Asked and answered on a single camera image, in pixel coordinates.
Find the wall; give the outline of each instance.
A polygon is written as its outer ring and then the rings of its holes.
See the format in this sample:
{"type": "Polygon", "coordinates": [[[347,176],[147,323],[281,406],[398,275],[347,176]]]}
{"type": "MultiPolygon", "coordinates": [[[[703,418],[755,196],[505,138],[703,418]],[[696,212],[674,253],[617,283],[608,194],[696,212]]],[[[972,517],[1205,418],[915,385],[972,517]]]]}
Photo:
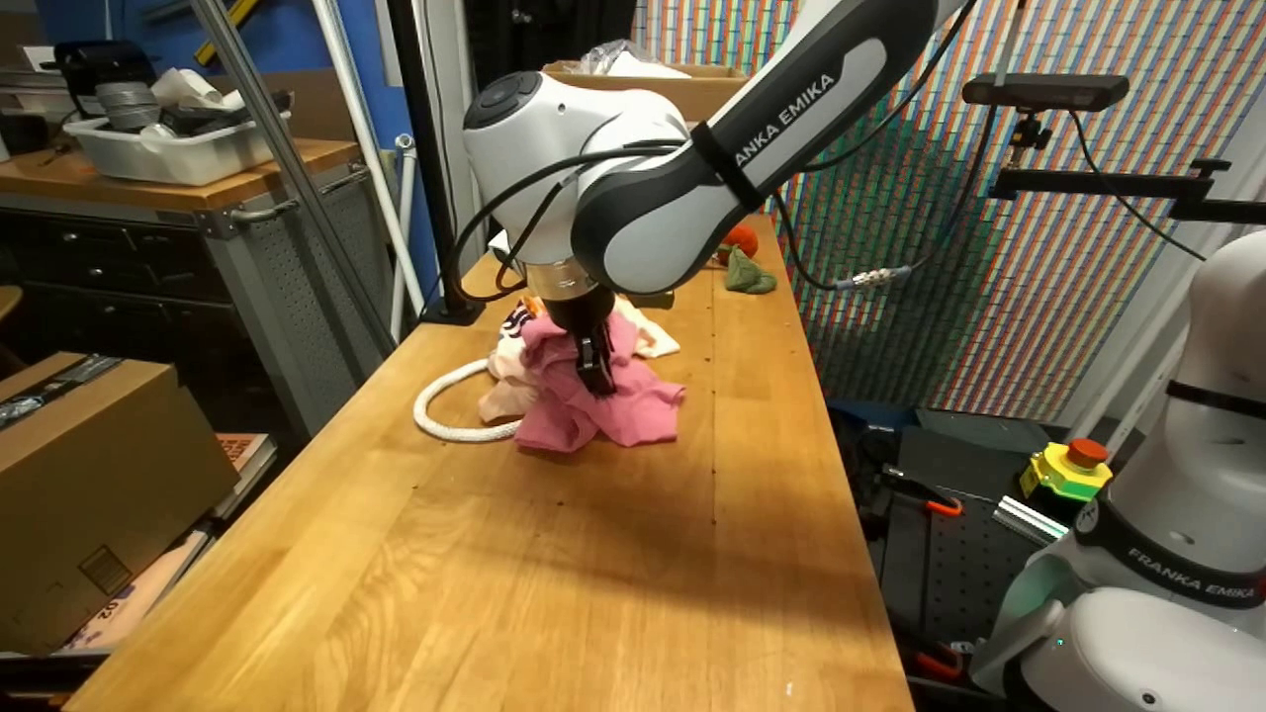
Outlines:
{"type": "MultiPolygon", "coordinates": [[[[800,308],[827,398],[976,415],[1059,418],[1102,336],[1159,258],[1159,241],[1102,196],[972,200],[944,244],[944,205],[982,130],[958,100],[999,68],[1015,4],[982,0],[960,45],[922,100],[834,173],[804,180],[800,233],[819,271],[922,261],[918,275],[874,293],[811,293],[800,308]]],[[[755,68],[788,31],[788,0],[646,0],[635,45],[670,63],[755,68]]],[[[1107,170],[1183,173],[1220,154],[1266,76],[1260,0],[1067,0],[1030,4],[1014,71],[1119,71],[1131,93],[1088,118],[1107,170]]],[[[832,149],[856,145],[885,108],[832,149]]],[[[1081,170],[1067,118],[1023,166],[1081,170]]]]}

